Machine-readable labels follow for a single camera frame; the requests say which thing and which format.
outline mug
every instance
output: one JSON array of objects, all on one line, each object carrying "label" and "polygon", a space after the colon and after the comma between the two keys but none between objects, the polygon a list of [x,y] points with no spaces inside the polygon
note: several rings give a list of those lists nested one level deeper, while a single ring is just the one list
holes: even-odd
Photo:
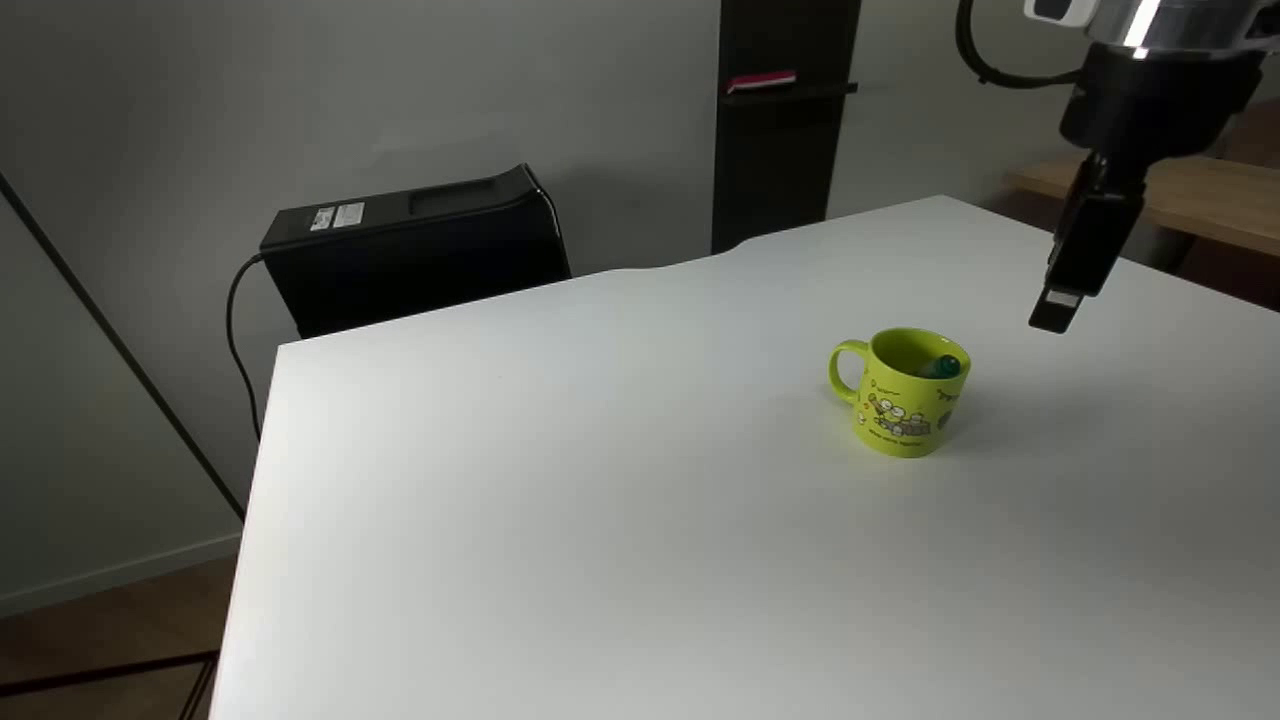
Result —
[{"label": "mug", "polygon": [[[865,378],[849,384],[841,360],[860,357]],[[834,391],[853,407],[853,431],[890,456],[928,456],[961,405],[968,351],[926,330],[890,330],[845,342],[828,360]]]}]

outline cable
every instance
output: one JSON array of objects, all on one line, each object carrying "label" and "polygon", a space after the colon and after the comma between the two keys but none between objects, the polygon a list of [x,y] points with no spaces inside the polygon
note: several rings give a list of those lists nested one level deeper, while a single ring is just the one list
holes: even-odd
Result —
[{"label": "cable", "polygon": [[1076,75],[1079,75],[1079,70],[1059,71],[1059,75],[1013,75],[1013,71],[987,63],[971,42],[971,0],[956,3],[956,50],[961,50],[961,60],[975,71],[975,82],[997,86],[997,87],[1058,87],[1058,86],[1076,86]]},{"label": "cable", "polygon": [[231,606],[237,564],[241,564],[241,537],[231,537],[231,512],[223,512],[223,609]]},{"label": "cable", "polygon": [[227,287],[227,307],[223,307],[223,333],[227,333],[227,351],[237,360],[237,371],[241,371],[241,384],[243,384],[243,398],[250,398],[250,423],[252,423],[252,435],[259,442],[264,435],[264,421],[255,418],[255,387],[250,382],[250,368],[241,360],[241,347],[237,347],[237,293],[241,293],[241,281],[252,265],[259,265],[264,256],[250,256],[241,269],[237,269],[237,281]]},{"label": "cable", "polygon": [[201,705],[204,705],[204,698],[214,687],[214,673],[217,673],[217,657],[201,665],[201,673],[196,673],[196,681],[190,687],[179,720],[196,720],[196,714],[201,714]]},{"label": "cable", "polygon": [[105,684],[105,681],[119,681],[119,678],[169,673],[169,669],[179,669],[179,665],[204,665],[214,657],[217,654],[190,654],[190,657],[112,665],[112,669],[88,669],[88,673],[69,673],[69,678],[13,681],[13,684],[0,684],[0,700],[6,698],[33,698],[33,693],[52,693],[52,687],[72,687],[72,684]]},{"label": "cable", "polygon": [[72,272],[72,265],[56,252],[56,244],[48,241],[48,231],[35,223],[35,218],[28,214],[28,204],[18,198],[18,188],[6,181],[0,172],[0,198],[10,200],[10,210],[25,219],[25,229],[33,231],[33,241],[39,244],[39,252],[48,256],[48,265],[65,276],[65,286],[76,293],[76,299],[84,304],[84,313],[96,319],[96,330],[109,337],[109,346],[115,347],[115,357],[130,364],[130,371],[143,384],[143,391],[152,398],[152,405],[160,407],[160,418],[169,421],[169,430],[190,445],[190,452],[196,456],[196,465],[204,469],[204,477],[214,479],[214,487],[223,498],[223,503],[243,519],[243,503],[231,493],[231,484],[214,469],[214,462],[201,452],[196,435],[190,431],[190,423],[179,423],[179,418],[169,407],[169,402],[160,398],[160,387],[152,384],[152,378],[143,371],[143,364],[130,351],[130,346],[119,342],[119,333],[112,330],[112,319],[96,307],[96,299],[88,297],[88,287],[82,286],[82,276]]}]

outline white wall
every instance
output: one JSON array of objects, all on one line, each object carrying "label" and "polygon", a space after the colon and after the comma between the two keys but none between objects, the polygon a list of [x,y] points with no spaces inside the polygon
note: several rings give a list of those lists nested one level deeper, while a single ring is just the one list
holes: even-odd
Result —
[{"label": "white wall", "polygon": [[10,204],[0,346],[0,618],[222,553],[204,469]]}]

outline black box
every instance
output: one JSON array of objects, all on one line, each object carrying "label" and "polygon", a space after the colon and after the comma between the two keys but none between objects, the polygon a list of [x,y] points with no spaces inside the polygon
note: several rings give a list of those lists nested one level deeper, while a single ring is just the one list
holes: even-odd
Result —
[{"label": "black box", "polygon": [[492,181],[286,210],[259,252],[302,337],[569,276],[557,210],[528,163]]}]

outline table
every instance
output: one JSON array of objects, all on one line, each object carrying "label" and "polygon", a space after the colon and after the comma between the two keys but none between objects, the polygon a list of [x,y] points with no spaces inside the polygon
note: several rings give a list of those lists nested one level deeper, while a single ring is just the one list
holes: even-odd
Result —
[{"label": "table", "polygon": [[[920,200],[287,346],[214,715],[1272,720],[1280,319]],[[841,337],[975,378],[860,450]]]},{"label": "table", "polygon": [[[1013,188],[1063,200],[1079,155],[1059,155],[1013,172]],[[1165,159],[1148,175],[1148,219],[1259,256],[1280,256],[1280,167],[1214,155]]]}]

